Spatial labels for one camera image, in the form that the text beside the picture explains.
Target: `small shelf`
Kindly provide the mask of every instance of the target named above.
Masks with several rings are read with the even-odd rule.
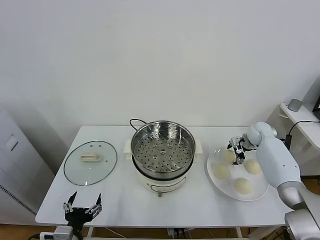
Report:
[[[287,105],[287,103],[281,103],[280,108],[294,124],[299,121],[320,121],[312,112],[315,103],[305,103],[301,106],[299,111],[291,111]],[[320,151],[320,123],[310,124],[301,122],[298,123],[296,127],[306,137],[306,139],[308,139],[311,145]]]

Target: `stainless steel steamer basket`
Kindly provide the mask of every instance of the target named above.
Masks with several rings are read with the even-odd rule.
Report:
[[[185,174],[193,163],[195,149],[195,139],[188,129],[164,120],[142,126],[131,140],[135,167],[146,177],[159,181]]]

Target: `dough ball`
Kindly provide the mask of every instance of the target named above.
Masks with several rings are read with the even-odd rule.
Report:
[[[220,163],[214,166],[214,175],[219,179],[227,179],[230,177],[230,171],[226,165]]]
[[[236,161],[235,151],[233,151],[232,149],[225,150],[223,154],[223,158],[228,164],[233,164]]]
[[[241,194],[250,194],[252,192],[251,183],[243,177],[239,177],[234,181],[234,188]]]
[[[244,160],[244,168],[251,174],[261,173],[260,165],[255,159]]]

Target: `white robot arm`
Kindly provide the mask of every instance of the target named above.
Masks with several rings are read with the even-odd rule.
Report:
[[[284,216],[288,232],[296,240],[320,239],[320,196],[301,183],[300,169],[277,132],[265,122],[250,126],[242,137],[232,137],[228,148],[236,154],[235,165],[242,164],[245,152],[256,150],[256,159],[268,183],[277,189],[291,209]]]

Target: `table leg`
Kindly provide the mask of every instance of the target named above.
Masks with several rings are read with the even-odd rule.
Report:
[[[266,226],[266,227],[259,227],[254,230],[252,233],[248,235],[249,239],[252,240],[260,240],[263,237],[267,236],[268,234],[272,233],[273,231],[277,230],[281,226]]]
[[[88,234],[87,234],[87,237],[88,237],[88,238],[91,238],[93,232],[94,232],[94,227],[93,227],[93,226],[90,226],[90,227],[89,227]]]
[[[235,229],[236,229],[236,234],[238,235],[238,238],[242,239],[243,237],[242,237],[241,228],[237,226]]]

